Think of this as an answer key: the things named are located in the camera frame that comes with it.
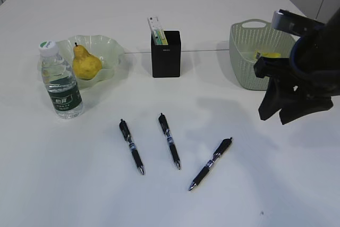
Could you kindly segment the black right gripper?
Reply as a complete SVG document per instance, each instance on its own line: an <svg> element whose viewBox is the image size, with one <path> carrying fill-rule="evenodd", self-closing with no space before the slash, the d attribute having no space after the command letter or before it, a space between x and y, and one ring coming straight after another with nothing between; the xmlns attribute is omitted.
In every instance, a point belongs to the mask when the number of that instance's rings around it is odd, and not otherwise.
<svg viewBox="0 0 340 227"><path fill-rule="evenodd" d="M261 120L279 112L280 121L285 125L333 107L329 96L319 95L309 82L294 73L287 58L260 57L254 65L254 72L258 78L269 77L268 88L258 108Z"/></svg>

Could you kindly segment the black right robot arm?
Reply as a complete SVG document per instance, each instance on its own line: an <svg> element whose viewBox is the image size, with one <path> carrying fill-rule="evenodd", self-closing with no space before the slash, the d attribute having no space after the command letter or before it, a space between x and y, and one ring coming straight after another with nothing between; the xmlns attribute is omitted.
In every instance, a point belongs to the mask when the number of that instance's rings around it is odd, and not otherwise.
<svg viewBox="0 0 340 227"><path fill-rule="evenodd" d="M271 26L299 39L288 58L261 55L253 67L256 77L269 77L258 108L261 120L278 113L287 124L331 109L332 97L339 95L339 11L322 23L280 9Z"/></svg>

